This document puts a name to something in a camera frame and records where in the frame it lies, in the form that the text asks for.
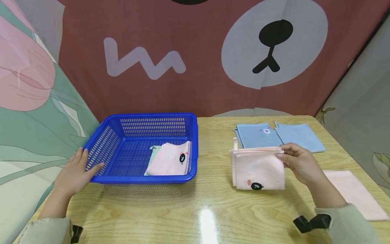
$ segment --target black clip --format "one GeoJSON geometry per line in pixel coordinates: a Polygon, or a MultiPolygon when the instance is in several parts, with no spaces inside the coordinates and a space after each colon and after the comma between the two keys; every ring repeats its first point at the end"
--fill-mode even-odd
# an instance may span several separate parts
{"type": "Polygon", "coordinates": [[[304,216],[294,219],[294,225],[301,233],[310,232],[314,229],[329,229],[332,218],[328,214],[318,214],[310,221],[304,216]]]}
{"type": "Polygon", "coordinates": [[[80,240],[80,236],[81,236],[82,232],[83,232],[83,227],[77,226],[77,225],[73,225],[73,236],[72,236],[72,239],[71,239],[71,244],[78,243],[78,241],[80,240]]]}

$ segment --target towel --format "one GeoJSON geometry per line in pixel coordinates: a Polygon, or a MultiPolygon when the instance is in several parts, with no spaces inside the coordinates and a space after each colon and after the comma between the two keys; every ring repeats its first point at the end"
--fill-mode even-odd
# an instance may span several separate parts
{"type": "Polygon", "coordinates": [[[146,169],[148,175],[186,175],[191,142],[181,145],[165,143],[146,169]]]}
{"type": "Polygon", "coordinates": [[[366,220],[389,220],[381,205],[351,171],[324,170],[324,173],[344,199],[355,205],[366,220]]]}
{"type": "Polygon", "coordinates": [[[238,124],[237,131],[243,148],[270,147],[283,144],[268,123],[238,124]]]}
{"type": "Polygon", "coordinates": [[[237,138],[230,150],[233,186],[240,190],[284,190],[284,165],[276,158],[280,147],[238,149],[237,138]]]}
{"type": "Polygon", "coordinates": [[[234,131],[234,133],[236,134],[236,137],[237,137],[237,139],[238,139],[239,144],[241,145],[241,148],[244,148],[243,142],[241,141],[240,133],[238,133],[238,129],[237,129],[237,128],[234,128],[233,131],[234,131]]]}
{"type": "Polygon", "coordinates": [[[310,126],[303,125],[281,125],[275,128],[276,133],[282,140],[283,144],[295,143],[306,148],[312,153],[325,151],[324,145],[312,131],[310,126]]]}
{"type": "Polygon", "coordinates": [[[149,159],[149,163],[148,163],[148,167],[149,165],[153,162],[154,158],[156,157],[156,154],[158,153],[158,151],[160,150],[161,146],[151,146],[150,149],[152,150],[152,155],[150,156],[150,159],[149,159]]]}

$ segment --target wall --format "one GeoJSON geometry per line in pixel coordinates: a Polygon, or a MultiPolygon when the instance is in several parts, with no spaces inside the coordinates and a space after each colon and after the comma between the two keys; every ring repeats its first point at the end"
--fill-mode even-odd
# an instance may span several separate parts
{"type": "Polygon", "coordinates": [[[316,116],[390,196],[390,19],[316,116]]]}

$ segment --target light green towel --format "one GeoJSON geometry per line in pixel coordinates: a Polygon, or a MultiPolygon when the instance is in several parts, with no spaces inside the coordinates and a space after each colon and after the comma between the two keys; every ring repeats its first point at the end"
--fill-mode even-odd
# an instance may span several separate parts
{"type": "Polygon", "coordinates": [[[152,146],[150,149],[152,149],[152,155],[150,156],[150,159],[149,159],[149,163],[148,163],[148,167],[149,165],[151,164],[151,162],[153,162],[154,160],[154,157],[156,156],[156,154],[158,153],[158,151],[160,150],[161,146],[152,146]]]}

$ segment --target white zigzag mouth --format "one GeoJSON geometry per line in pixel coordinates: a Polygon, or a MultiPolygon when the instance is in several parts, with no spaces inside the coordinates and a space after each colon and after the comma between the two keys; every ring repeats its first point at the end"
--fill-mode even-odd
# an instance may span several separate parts
{"type": "Polygon", "coordinates": [[[177,51],[170,51],[158,64],[154,65],[146,49],[141,46],[134,48],[126,56],[118,60],[117,42],[113,38],[107,37],[103,43],[107,73],[110,76],[117,77],[137,62],[141,63],[146,74],[152,80],[160,78],[171,67],[179,74],[186,71],[186,66],[177,51]]]}

